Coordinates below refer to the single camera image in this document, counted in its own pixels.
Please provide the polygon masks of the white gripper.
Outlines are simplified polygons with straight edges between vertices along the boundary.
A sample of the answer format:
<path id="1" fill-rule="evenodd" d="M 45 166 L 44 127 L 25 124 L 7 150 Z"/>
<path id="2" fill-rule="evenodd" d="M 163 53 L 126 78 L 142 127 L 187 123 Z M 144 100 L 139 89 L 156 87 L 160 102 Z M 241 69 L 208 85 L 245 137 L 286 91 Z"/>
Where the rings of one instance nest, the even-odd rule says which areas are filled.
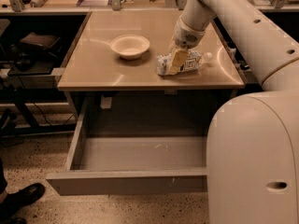
<path id="1" fill-rule="evenodd" d="M 180 71 L 180 67 L 189 57 L 189 52 L 186 49 L 195 48 L 202 40 L 205 33 L 206 30 L 194 30 L 187 26 L 181 17 L 178 18 L 170 47 L 179 49 L 174 49 L 171 53 L 171 59 L 167 68 L 168 75 L 175 75 Z"/>

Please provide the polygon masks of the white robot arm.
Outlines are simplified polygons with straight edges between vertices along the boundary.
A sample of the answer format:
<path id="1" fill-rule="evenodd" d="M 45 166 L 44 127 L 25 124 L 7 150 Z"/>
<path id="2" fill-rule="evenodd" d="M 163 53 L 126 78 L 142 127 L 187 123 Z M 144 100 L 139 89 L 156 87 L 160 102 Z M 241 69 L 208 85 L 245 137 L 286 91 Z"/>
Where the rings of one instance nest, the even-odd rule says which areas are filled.
<path id="1" fill-rule="evenodd" d="M 215 113 L 206 139 L 210 224 L 299 224 L 299 47 L 246 0 L 188 0 L 176 53 L 218 18 L 262 89 Z"/>

